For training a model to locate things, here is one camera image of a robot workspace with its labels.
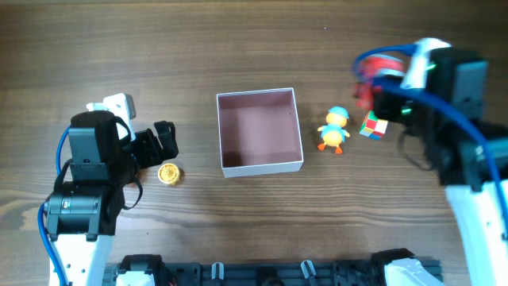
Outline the colourful puzzle cube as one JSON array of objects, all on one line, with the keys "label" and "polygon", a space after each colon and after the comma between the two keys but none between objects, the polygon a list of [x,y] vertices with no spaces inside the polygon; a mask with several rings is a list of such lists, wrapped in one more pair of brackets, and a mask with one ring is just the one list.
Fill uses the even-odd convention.
[{"label": "colourful puzzle cube", "polygon": [[387,131],[388,121],[379,119],[373,110],[370,110],[360,127],[359,134],[374,140],[380,140]]}]

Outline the red toy truck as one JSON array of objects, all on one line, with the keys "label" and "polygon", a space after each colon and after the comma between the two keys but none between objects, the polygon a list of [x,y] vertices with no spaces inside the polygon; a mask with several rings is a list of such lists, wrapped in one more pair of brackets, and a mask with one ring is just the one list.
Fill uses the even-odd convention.
[{"label": "red toy truck", "polygon": [[398,58],[384,54],[367,56],[353,64],[353,71],[359,78],[356,84],[356,105],[365,110],[371,110],[373,107],[371,85],[375,77],[385,75],[403,77],[405,75],[404,63]]}]

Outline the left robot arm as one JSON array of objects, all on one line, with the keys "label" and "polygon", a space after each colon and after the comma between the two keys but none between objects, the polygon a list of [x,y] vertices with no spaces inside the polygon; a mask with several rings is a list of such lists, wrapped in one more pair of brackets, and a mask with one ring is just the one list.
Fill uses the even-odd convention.
[{"label": "left robot arm", "polygon": [[127,209],[123,188],[139,185],[140,170],[177,157],[172,122],[118,136],[126,122],[96,110],[71,119],[71,159],[38,211],[39,231],[50,257],[51,285],[100,285],[112,249],[117,217]]}]

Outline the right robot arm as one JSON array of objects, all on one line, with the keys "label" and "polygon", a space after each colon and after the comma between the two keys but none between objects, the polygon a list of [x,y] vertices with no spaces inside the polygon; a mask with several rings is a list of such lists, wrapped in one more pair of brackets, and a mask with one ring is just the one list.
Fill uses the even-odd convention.
[{"label": "right robot arm", "polygon": [[507,283],[507,128],[483,120],[488,62],[438,48],[423,65],[422,87],[401,77],[371,79],[374,111],[418,137],[460,231],[471,284]]}]

